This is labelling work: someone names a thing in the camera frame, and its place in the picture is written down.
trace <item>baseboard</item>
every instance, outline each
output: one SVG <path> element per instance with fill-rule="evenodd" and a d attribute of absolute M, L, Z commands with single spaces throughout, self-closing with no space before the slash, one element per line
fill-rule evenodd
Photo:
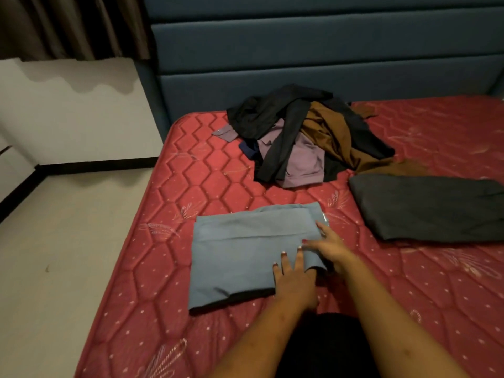
<path fill-rule="evenodd" d="M 100 160 L 97 162 L 43 164 L 36 166 L 35 168 L 43 171 L 46 175 L 66 175 L 66 174 L 80 174 L 84 172 L 119 171 L 119 170 L 133 170 L 136 168 L 152 168 L 156 165 L 157 160 L 158 160 L 157 157 Z"/>
<path fill-rule="evenodd" d="M 0 202 L 0 223 L 41 184 L 47 175 L 35 169 L 20 185 Z"/>
<path fill-rule="evenodd" d="M 152 157 L 37 165 L 35 171 L 0 202 L 0 223 L 50 175 L 152 168 L 156 165 L 157 160 L 157 157 Z"/>

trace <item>headboard panel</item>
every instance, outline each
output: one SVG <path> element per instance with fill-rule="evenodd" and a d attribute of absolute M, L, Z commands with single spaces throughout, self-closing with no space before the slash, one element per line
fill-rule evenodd
<path fill-rule="evenodd" d="M 145 0 L 171 121 L 286 83 L 347 100 L 485 94 L 504 0 Z"/>

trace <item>beige floor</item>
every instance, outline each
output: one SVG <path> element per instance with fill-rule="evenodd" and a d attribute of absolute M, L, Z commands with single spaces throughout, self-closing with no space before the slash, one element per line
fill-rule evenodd
<path fill-rule="evenodd" d="M 0 377 L 73 376 L 151 171 L 49 177 L 0 224 Z"/>

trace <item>quilted mattress pattern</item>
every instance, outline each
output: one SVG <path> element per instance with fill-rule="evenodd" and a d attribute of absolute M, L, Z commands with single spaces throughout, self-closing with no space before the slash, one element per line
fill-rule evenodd
<path fill-rule="evenodd" d="M 373 132 L 397 156 L 435 175 L 504 183 L 504 104 L 490 97 L 368 102 Z M 193 378 L 205 374 L 271 298 L 191 317 L 187 311 L 192 228 L 197 215 L 268 204 L 319 202 L 346 244 L 411 317 L 473 377 L 504 376 L 504 245 L 451 247 L 381 242 L 336 181 L 283 190 L 253 181 L 253 163 L 211 132 L 225 112 L 192 113 L 168 138 L 98 309 L 78 377 Z M 319 312 L 355 315 L 338 277 L 317 287 Z"/>

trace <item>curtain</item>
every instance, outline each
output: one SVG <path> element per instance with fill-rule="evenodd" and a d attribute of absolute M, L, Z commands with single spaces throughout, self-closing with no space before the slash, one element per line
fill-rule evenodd
<path fill-rule="evenodd" d="M 143 0 L 0 0 L 0 59 L 150 59 Z"/>

